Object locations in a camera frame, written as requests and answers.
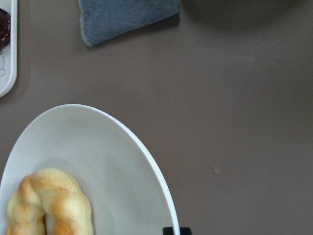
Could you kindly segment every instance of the blue-gray cloth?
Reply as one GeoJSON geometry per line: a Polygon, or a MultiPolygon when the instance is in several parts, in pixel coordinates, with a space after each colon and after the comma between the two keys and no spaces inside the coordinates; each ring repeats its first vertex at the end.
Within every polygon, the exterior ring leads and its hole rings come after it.
{"type": "Polygon", "coordinates": [[[78,0],[82,38],[93,46],[179,12],[179,0],[78,0]]]}

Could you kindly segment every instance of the red glossy object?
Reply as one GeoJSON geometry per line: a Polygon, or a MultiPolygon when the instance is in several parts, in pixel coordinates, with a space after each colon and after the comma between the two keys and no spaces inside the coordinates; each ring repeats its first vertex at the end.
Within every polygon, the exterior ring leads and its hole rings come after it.
{"type": "Polygon", "coordinates": [[[11,16],[0,8],[0,49],[10,43],[11,16]]]}

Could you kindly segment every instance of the donut hole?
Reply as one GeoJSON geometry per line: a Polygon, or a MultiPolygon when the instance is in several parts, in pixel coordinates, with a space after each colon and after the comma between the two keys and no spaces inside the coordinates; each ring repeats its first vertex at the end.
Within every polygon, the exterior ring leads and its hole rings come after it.
{"type": "Polygon", "coordinates": [[[52,235],[53,222],[52,218],[47,213],[44,216],[44,223],[45,223],[45,234],[52,235]]]}

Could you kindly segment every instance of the golden brown crust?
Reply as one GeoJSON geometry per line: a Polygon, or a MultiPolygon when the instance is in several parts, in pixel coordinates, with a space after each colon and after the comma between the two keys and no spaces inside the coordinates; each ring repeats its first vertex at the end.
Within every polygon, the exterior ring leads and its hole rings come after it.
{"type": "Polygon", "coordinates": [[[43,216],[53,221],[53,235],[93,235],[91,207],[76,180],[48,168],[27,175],[12,195],[6,235],[45,235],[43,216]]]}

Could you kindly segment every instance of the plate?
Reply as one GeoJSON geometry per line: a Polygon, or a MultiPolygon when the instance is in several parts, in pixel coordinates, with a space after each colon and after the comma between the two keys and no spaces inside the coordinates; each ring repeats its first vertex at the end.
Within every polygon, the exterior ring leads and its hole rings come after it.
{"type": "Polygon", "coordinates": [[[125,125],[90,106],[67,104],[34,119],[15,143],[0,186],[0,234],[21,179],[57,167],[90,200],[95,235],[179,235],[174,203],[152,155],[125,125]]]}
{"type": "Polygon", "coordinates": [[[0,97],[2,97],[12,89],[17,76],[18,0],[1,0],[0,8],[11,14],[11,42],[0,51],[0,97]]]}

